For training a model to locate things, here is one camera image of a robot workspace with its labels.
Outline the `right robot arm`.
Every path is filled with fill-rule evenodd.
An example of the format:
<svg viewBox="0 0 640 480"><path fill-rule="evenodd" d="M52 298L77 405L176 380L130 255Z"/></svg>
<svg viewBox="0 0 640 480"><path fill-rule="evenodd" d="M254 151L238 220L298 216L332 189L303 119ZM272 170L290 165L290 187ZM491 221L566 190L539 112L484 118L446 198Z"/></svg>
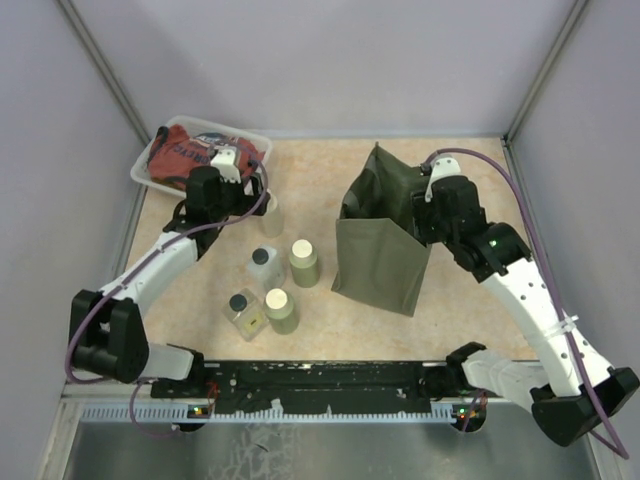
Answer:
<svg viewBox="0 0 640 480"><path fill-rule="evenodd" d="M513 362L470 342L446 358L448 387L461 396L493 392L532 414L566 447L615 415L639 388L629 367L614 367L559 318L532 253L516 230L489 222L476 185L453 175L411 196L417 239L443 244L455 262L510 312L541 367Z"/></svg>

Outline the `cream white bottle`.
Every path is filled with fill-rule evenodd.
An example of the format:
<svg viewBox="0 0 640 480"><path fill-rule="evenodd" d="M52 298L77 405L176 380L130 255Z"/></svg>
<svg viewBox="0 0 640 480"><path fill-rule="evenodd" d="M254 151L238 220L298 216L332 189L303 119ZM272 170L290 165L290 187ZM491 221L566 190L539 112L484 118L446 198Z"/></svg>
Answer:
<svg viewBox="0 0 640 480"><path fill-rule="evenodd" d="M279 201L274 194L270 195L266 210L260 217L260 228L267 238L276 238L284 230L284 216Z"/></svg>

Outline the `olive green canvas bag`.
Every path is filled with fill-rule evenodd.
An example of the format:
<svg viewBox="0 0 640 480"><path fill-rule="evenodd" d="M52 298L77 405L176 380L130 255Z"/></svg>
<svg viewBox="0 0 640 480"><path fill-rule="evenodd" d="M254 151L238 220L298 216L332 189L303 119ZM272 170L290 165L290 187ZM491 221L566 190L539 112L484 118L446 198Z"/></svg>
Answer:
<svg viewBox="0 0 640 480"><path fill-rule="evenodd" d="M337 273L332 291L411 317L430 249L415 237L412 196L428 180L375 145L346 191L336 220Z"/></svg>

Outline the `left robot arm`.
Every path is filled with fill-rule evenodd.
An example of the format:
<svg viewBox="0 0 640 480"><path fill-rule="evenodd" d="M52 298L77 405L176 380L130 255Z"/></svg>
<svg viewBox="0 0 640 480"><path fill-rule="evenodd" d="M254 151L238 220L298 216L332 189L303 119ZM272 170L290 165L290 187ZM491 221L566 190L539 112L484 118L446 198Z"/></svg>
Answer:
<svg viewBox="0 0 640 480"><path fill-rule="evenodd" d="M214 166L193 169L184 199L150 250L101 289L75 295L64 360L70 382L80 383L77 374L84 371L91 375L89 383L166 379L189 397L206 389L208 373L196 365L195 352L150 343L143 319L170 284L205 255L224 227L265 214L268 174L259 160L249 165L250 175L238 182Z"/></svg>

